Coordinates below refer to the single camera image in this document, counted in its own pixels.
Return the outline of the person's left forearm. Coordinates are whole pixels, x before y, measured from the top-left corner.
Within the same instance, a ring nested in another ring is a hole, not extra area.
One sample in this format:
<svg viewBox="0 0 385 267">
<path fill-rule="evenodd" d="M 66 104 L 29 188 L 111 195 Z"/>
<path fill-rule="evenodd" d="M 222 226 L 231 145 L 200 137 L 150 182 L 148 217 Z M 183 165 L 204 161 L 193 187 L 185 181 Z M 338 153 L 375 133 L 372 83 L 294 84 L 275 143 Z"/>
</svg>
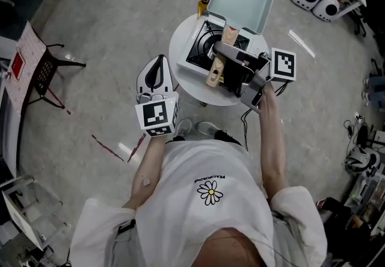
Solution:
<svg viewBox="0 0 385 267">
<path fill-rule="evenodd" d="M 150 139 L 141 164 L 134 176 L 131 197 L 124 205 L 124 208 L 137 210 L 153 194 L 161 175 L 166 141 L 166 136 Z"/>
</svg>

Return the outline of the person's white t-shirt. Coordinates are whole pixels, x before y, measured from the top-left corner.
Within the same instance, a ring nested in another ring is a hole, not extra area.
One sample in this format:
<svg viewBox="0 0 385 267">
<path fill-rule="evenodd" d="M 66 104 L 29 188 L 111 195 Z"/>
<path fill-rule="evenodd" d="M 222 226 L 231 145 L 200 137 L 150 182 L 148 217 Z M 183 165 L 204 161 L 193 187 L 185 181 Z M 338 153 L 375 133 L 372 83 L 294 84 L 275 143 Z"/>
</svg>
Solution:
<svg viewBox="0 0 385 267">
<path fill-rule="evenodd" d="M 168 143 L 161 178 L 138 209 L 85 202 L 72 267 L 190 267 L 206 238 L 226 227 L 246 235 L 267 267 L 320 267 L 327 239 L 309 191 L 284 188 L 267 200 L 251 165 L 237 144 Z"/>
</svg>

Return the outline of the round white side table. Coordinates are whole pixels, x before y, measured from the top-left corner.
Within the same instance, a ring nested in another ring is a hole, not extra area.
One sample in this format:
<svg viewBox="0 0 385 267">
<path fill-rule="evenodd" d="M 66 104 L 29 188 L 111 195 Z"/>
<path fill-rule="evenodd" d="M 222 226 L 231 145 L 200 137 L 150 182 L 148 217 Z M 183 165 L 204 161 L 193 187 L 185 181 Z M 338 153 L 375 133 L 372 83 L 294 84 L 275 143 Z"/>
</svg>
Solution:
<svg viewBox="0 0 385 267">
<path fill-rule="evenodd" d="M 177 83 L 193 98 L 214 106 L 233 106 L 240 103 L 233 92 L 227 91 L 224 87 L 211 88 L 206 84 L 207 77 L 190 72 L 177 66 L 176 61 L 181 53 L 185 39 L 181 39 L 181 29 L 177 27 L 169 45 L 168 61 Z"/>
</svg>

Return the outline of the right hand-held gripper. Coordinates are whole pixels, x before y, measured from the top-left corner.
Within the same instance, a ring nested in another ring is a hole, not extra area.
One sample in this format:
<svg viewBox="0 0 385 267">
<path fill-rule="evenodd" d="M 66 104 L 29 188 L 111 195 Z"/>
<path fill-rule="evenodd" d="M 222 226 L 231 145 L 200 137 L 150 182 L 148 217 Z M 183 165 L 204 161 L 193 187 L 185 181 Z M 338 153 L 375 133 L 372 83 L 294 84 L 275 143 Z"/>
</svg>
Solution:
<svg viewBox="0 0 385 267">
<path fill-rule="evenodd" d="M 267 82 L 287 84 L 296 80 L 296 54 L 272 48 L 271 53 L 255 56 L 230 44 L 216 41 L 212 51 L 226 58 L 224 87 L 233 92 L 241 103 L 259 113 L 259 102 Z"/>
</svg>

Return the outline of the black office chair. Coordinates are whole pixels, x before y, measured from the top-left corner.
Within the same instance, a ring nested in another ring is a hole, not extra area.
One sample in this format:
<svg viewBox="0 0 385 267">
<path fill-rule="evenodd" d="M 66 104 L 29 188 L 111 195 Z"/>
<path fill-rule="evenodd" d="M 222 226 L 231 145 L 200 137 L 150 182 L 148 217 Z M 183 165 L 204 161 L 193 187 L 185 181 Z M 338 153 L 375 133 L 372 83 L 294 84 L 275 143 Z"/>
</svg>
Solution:
<svg viewBox="0 0 385 267">
<path fill-rule="evenodd" d="M 377 43 L 380 55 L 385 56 L 385 13 L 375 7 L 360 6 L 350 11 L 348 16 L 353 20 L 355 35 L 362 33 L 362 36 L 366 37 L 364 24 L 368 25 L 374 33 L 373 38 Z"/>
</svg>

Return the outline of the person's left white shoe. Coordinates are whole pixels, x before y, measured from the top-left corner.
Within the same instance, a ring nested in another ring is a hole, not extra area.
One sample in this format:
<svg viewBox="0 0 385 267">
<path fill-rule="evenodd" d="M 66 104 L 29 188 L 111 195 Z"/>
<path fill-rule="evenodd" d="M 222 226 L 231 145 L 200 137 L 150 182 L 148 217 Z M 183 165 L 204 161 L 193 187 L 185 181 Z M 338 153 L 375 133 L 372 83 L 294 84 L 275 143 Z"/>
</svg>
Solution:
<svg viewBox="0 0 385 267">
<path fill-rule="evenodd" d="M 191 132 L 192 126 L 193 124 L 190 119 L 186 118 L 182 120 L 177 126 L 176 135 L 178 137 L 184 138 Z"/>
</svg>

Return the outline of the person's right white shoe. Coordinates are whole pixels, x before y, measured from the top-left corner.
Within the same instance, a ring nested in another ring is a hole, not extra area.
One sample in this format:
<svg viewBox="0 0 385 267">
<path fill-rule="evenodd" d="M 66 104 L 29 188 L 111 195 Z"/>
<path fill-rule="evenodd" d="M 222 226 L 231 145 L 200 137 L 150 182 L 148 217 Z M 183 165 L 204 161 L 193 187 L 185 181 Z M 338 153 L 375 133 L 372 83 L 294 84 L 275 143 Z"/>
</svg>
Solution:
<svg viewBox="0 0 385 267">
<path fill-rule="evenodd" d="M 197 130 L 205 136 L 214 137 L 221 129 L 211 122 L 203 121 L 197 125 Z"/>
</svg>

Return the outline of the patterned white tablecloth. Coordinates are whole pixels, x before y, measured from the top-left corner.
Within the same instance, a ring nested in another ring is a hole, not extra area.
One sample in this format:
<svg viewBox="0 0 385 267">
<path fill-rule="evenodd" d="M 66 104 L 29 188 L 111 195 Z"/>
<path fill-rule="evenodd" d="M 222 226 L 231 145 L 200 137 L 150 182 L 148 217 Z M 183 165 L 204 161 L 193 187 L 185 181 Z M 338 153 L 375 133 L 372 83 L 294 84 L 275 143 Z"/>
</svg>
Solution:
<svg viewBox="0 0 385 267">
<path fill-rule="evenodd" d="M 31 24 L 27 21 L 19 41 L 16 44 L 16 52 L 20 52 L 25 60 L 25 67 L 23 69 L 20 80 L 16 80 L 11 71 L 11 60 L 8 68 L 9 76 L 5 80 L 5 88 L 8 97 L 11 101 L 13 109 L 19 116 L 22 113 L 22 105 L 25 100 L 27 89 L 31 82 L 31 78 L 46 50 L 46 45 L 39 39 L 34 32 Z"/>
</svg>

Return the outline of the white metal rack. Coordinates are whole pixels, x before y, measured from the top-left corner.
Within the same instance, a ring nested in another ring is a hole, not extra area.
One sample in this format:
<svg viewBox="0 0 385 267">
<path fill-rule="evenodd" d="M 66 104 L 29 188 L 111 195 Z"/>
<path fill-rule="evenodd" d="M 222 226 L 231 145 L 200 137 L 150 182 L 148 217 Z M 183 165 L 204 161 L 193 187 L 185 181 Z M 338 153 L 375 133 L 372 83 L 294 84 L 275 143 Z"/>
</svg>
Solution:
<svg viewBox="0 0 385 267">
<path fill-rule="evenodd" d="M 0 184 L 1 213 L 15 236 L 0 245 L 0 267 L 70 267 L 63 202 L 29 175 Z"/>
</svg>

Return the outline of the person's right forearm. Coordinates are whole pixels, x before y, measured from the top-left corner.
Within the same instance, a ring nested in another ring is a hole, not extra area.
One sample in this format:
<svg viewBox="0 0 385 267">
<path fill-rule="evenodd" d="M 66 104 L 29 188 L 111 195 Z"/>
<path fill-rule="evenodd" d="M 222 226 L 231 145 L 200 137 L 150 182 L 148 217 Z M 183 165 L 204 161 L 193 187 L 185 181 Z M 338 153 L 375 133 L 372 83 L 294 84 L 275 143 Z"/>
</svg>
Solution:
<svg viewBox="0 0 385 267">
<path fill-rule="evenodd" d="M 286 150 L 277 96 L 271 83 L 263 87 L 259 102 L 260 121 L 260 165 L 263 187 L 269 200 L 287 186 Z"/>
</svg>

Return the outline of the white induction cooktop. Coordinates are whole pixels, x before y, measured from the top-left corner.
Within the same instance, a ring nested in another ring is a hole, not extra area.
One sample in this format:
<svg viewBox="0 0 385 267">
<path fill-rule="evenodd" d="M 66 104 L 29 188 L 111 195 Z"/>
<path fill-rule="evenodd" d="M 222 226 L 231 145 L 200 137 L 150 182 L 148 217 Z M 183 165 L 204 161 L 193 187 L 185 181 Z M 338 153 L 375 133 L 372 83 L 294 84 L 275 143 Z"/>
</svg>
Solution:
<svg viewBox="0 0 385 267">
<path fill-rule="evenodd" d="M 224 21 L 214 16 L 190 16 L 179 26 L 180 37 L 185 39 L 179 54 L 177 66 L 207 77 L 214 62 L 213 45 L 221 40 Z M 267 42 L 262 35 L 240 30 L 234 47 L 258 56 L 269 53 Z"/>
</svg>

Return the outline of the person's black trousers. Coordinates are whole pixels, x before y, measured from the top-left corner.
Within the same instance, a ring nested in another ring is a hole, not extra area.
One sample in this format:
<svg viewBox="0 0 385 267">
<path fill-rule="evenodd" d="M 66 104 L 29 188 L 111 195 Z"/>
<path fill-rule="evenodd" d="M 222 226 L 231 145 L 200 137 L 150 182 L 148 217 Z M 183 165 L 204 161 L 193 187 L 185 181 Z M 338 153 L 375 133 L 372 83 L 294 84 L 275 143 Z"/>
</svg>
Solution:
<svg viewBox="0 0 385 267">
<path fill-rule="evenodd" d="M 220 140 L 220 141 L 224 141 L 224 142 L 228 142 L 228 143 L 234 143 L 234 144 L 237 144 L 239 146 L 242 145 L 240 142 L 238 142 L 236 139 L 231 137 L 227 132 L 225 132 L 223 130 L 216 131 L 216 133 L 213 137 L 213 140 Z M 178 141 L 185 141 L 185 138 L 180 136 L 180 135 L 177 135 L 171 141 L 168 141 L 167 143 L 178 142 Z"/>
</svg>

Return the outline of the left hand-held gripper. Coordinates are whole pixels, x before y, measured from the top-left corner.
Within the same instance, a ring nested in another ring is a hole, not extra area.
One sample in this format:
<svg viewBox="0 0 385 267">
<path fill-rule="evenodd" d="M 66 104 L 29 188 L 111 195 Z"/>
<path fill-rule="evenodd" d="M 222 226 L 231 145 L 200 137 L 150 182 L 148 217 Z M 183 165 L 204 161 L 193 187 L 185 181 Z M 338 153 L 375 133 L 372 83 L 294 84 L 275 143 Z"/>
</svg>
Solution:
<svg viewBox="0 0 385 267">
<path fill-rule="evenodd" d="M 166 94 L 147 93 L 154 90 Z M 171 91 L 173 81 L 168 59 L 160 54 L 149 61 L 137 77 L 140 95 L 135 109 L 141 130 L 152 138 L 173 134 L 176 130 L 179 94 Z"/>
</svg>

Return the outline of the white shelf unit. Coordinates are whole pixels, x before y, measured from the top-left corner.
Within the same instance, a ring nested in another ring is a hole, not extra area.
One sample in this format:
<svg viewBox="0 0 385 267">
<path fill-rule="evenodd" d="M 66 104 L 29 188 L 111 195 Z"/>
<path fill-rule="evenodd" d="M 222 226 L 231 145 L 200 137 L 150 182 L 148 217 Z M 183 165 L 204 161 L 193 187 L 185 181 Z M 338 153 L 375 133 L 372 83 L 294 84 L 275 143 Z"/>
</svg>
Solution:
<svg viewBox="0 0 385 267">
<path fill-rule="evenodd" d="M 379 169 L 357 174 L 342 202 L 369 226 L 371 235 L 385 235 L 385 174 Z"/>
</svg>

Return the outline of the red booklet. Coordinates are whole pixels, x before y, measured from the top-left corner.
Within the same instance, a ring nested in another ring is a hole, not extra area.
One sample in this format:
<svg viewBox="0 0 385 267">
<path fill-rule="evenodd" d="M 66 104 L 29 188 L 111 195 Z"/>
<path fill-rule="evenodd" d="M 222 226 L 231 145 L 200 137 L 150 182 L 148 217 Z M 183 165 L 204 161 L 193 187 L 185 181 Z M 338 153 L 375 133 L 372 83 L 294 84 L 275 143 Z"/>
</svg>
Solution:
<svg viewBox="0 0 385 267">
<path fill-rule="evenodd" d="M 20 80 L 23 69 L 25 67 L 25 60 L 20 52 L 16 52 L 14 60 L 11 64 L 11 71 L 16 80 Z"/>
</svg>

